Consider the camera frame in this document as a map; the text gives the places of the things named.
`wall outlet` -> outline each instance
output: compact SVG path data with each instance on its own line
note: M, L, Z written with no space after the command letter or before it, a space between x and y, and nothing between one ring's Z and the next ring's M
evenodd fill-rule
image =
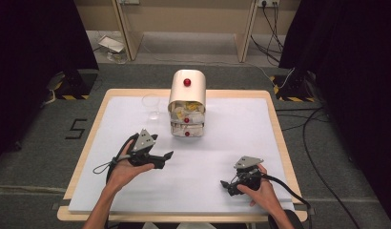
M263 7L263 1L266 1L266 8L273 8L275 6L275 3L277 3L277 6L279 5L279 0L258 0L258 6Z

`wire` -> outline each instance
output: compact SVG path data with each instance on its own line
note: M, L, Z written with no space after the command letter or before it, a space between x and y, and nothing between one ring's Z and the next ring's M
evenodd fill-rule
M336 195L336 193L330 188L329 184L326 182L326 180L323 178L323 176L321 175L319 169L317 168L314 160L312 159L311 157L311 154L308 150L308 147L307 147L307 144L306 144L306 137L305 137L305 134L306 134L306 126L308 124L308 122L312 119L312 117L318 112L320 111L322 108L318 108L316 109L314 112L311 113L311 115L308 117L308 119L305 121L305 123L303 124L303 129L302 129L302 140L303 140L303 147L305 149L305 152L306 152L306 155L308 155L308 158L309 158L309 161L311 162L312 164L312 167L314 168L315 172L317 173L318 177L320 178L320 180L323 182L323 184L326 186L326 188L330 191L330 193L335 197L335 199L338 201L338 203L341 205L341 207L344 209L344 211L347 213L347 215L349 216L349 218L353 221L353 223L355 224L356 228L359 228L359 224L356 222L356 220L354 219L353 215L350 213L350 211L347 209L347 207L344 205L344 203L341 201L341 199L338 197L338 195Z
M50 103L53 103L56 100L55 91L54 90L50 90L50 92L51 92L51 99L48 100L48 101L43 102L43 106L46 106L46 105L48 105Z
M322 120L319 119L318 117L324 116L325 114L318 115L316 117L312 117L311 119L314 119L316 121L321 121L321 122L331 122L329 120ZM291 117L302 117L302 118L308 118L308 116L302 116L302 115L296 115L296 114L278 114L278 116L291 116Z
M282 85L281 85L280 87L277 86L277 85L275 85L278 89L282 89L282 88L287 84L287 81L288 81L288 79L290 78L291 74L294 72L294 69L295 69L295 68L291 69L290 72L288 72L287 76L285 77L284 82L282 83Z
M265 9L266 9L266 3L265 3L265 1L263 1L263 7L262 7L262 9L263 9L263 14L264 14L264 17L265 17L266 20L267 20L267 23L269 24L269 27L270 27L271 32L272 32L272 36L271 36L271 38L270 38L270 41L269 41L269 44L268 44L266 50L270 50L270 45L271 45L271 42L272 42L272 40L273 40L273 38L274 38L274 39L277 41L279 51L282 52L282 49L283 49L284 47L283 47L283 45L281 44L281 42L279 41L279 39L278 39L278 33L277 33L278 4L277 4L277 2L274 2L273 5L274 5L274 14L275 14L275 16L274 16L274 26L272 26L272 24L271 24L271 22L270 22L270 20L269 20L269 18L268 18L268 16L267 16L267 14L266 14L266 10L265 10ZM268 61L270 64L276 66L276 64L273 64L273 63L270 61L269 57L271 57L271 56L267 55L267 61Z
M107 168L110 167L110 164L111 164L111 163L112 163L112 162L109 161L109 162L107 162L107 163L104 163L104 164L101 164L101 165L95 167L95 168L93 169L93 173L94 173L94 174L97 174L97 175L102 174ZM101 170L100 172L96 172L97 169L99 169L99 168L101 168L101 167L103 167L103 166L105 166L105 167L103 168L103 170Z
M257 46L257 48L258 48L261 52L263 52L264 54L266 54L267 57L270 57L270 58L272 58L273 60L275 60L276 62L279 63L279 60L278 60L277 58L275 58L273 55L271 55L270 52L276 52L276 53L281 53L281 52L269 50L268 48L265 48L265 47L259 45L259 43L256 42L255 38L253 38L252 35L251 35L250 37L252 38L252 41L255 43L255 45Z

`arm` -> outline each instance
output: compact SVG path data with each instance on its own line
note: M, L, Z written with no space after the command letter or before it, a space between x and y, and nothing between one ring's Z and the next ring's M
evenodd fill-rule
M131 140L124 148L123 152L121 153L122 156L127 154L128 148L132 142L133 141ZM153 168L153 164L134 167L127 159L119 161L110 175L109 181L101 192L100 198L95 204L83 228L103 229L104 223L106 222L107 216L109 215L110 208L112 207L115 195L122 189L122 187L127 185L136 176L143 172L152 170Z
M258 165L258 168L262 173L267 174L267 170L261 164ZM265 209L274 218L278 228L294 228L293 224L279 204L273 185L268 179L261 179L260 188L257 191L254 191L242 184L239 184L237 188L240 192L245 193L252 198L250 206L254 206L257 203L260 207Z

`finger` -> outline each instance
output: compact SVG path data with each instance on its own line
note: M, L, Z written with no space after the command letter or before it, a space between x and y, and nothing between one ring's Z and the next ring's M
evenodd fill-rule
M257 167L262 173L267 174L267 170L262 164L258 164Z
M154 168L154 164L152 164L152 163L144 164L144 165L141 165L141 166L138 166L135 168L138 171L138 173L140 174L140 173L144 173L144 172L152 170Z
M127 143L127 145L124 147L124 150L122 150L121 155L124 156L124 155L127 154L127 151L128 151L128 149L130 148L131 143L133 143L133 140L132 140L132 139L131 139L131 140Z
M249 187L247 187L247 186L245 186L245 185L243 185L243 184L238 184L237 185L237 189L240 191L240 192L242 192L242 193L244 193L244 194L247 194L247 195L252 195L253 194L253 190L252 189L250 189Z

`red button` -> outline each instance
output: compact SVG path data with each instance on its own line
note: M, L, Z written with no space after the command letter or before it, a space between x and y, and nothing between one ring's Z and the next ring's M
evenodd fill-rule
M192 80L190 80L189 78L186 78L186 79L184 79L183 83L184 83L184 86L190 87L190 85L192 85Z

